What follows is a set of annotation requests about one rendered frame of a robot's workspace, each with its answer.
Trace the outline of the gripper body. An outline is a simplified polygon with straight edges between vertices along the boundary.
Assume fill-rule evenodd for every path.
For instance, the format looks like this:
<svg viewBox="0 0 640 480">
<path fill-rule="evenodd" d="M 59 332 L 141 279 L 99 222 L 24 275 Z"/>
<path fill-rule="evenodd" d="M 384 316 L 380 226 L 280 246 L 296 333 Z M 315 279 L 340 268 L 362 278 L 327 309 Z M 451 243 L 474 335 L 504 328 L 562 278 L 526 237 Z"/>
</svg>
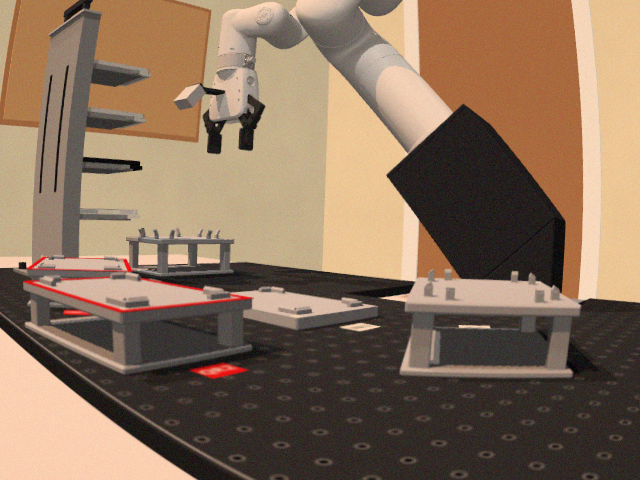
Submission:
<svg viewBox="0 0 640 480">
<path fill-rule="evenodd" d="M 227 120 L 226 124 L 240 123 L 238 117 L 243 111 L 247 114 L 249 108 L 252 114 L 254 110 L 247 103 L 248 95 L 259 101 L 257 72 L 247 67 L 229 66 L 217 69 L 213 88 L 225 90 L 225 94 L 211 95 L 209 118 L 213 122 Z"/>
</svg>

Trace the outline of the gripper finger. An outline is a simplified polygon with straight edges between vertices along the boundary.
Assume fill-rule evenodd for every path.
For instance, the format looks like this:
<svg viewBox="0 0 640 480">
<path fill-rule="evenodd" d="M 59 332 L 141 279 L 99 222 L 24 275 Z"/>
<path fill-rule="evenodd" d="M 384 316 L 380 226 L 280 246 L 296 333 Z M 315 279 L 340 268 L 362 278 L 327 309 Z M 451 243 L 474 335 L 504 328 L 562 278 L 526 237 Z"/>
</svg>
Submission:
<svg viewBox="0 0 640 480">
<path fill-rule="evenodd" d="M 239 130 L 238 148 L 240 150 L 252 151 L 254 130 L 257 128 L 257 123 L 261 119 L 261 115 L 265 109 L 265 105 L 250 95 L 248 95 L 247 103 L 254 107 L 254 111 L 251 114 L 248 108 L 247 114 L 243 113 L 240 117 L 238 117 L 243 127 Z"/>
<path fill-rule="evenodd" d="M 203 114 L 204 126 L 208 133 L 207 153 L 220 154 L 222 134 L 220 134 L 227 120 L 213 122 L 209 119 L 209 109 Z M 218 124 L 216 127 L 215 125 Z M 214 127 L 215 126 L 215 127 Z"/>
</svg>

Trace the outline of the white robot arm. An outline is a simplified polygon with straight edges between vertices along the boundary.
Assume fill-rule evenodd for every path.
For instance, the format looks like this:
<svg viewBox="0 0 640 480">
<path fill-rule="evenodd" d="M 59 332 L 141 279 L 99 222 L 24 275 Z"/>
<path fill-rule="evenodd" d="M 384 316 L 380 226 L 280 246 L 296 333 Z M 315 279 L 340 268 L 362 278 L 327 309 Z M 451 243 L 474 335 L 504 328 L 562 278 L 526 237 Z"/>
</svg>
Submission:
<svg viewBox="0 0 640 480">
<path fill-rule="evenodd" d="M 360 10 L 384 16 L 402 1 L 297 0 L 290 12 L 275 2 L 230 10 L 222 18 L 217 69 L 254 70 L 257 37 L 289 49 L 310 36 L 409 154 L 453 112 Z"/>
</svg>

